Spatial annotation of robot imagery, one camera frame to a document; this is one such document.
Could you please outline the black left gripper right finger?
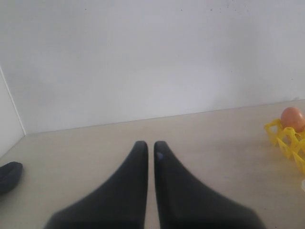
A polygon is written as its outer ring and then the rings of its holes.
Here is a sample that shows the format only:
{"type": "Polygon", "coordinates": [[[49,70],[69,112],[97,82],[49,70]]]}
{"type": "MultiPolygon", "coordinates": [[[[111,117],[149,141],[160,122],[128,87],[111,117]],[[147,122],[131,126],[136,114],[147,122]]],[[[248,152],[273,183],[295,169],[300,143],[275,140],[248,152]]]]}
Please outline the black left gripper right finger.
{"type": "Polygon", "coordinates": [[[154,144],[154,181],[162,229],[263,229],[251,210],[206,186],[165,141],[154,144]]]}

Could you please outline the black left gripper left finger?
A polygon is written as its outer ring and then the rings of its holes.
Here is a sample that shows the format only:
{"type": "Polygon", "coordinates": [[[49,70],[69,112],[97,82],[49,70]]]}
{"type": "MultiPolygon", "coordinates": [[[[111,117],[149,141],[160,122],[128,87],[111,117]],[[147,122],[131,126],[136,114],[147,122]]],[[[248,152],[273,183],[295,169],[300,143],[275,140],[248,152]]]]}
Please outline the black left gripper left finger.
{"type": "Polygon", "coordinates": [[[47,229],[143,229],[148,191],[148,146],[135,142],[115,173],[88,196],[55,213],[47,229]]]}

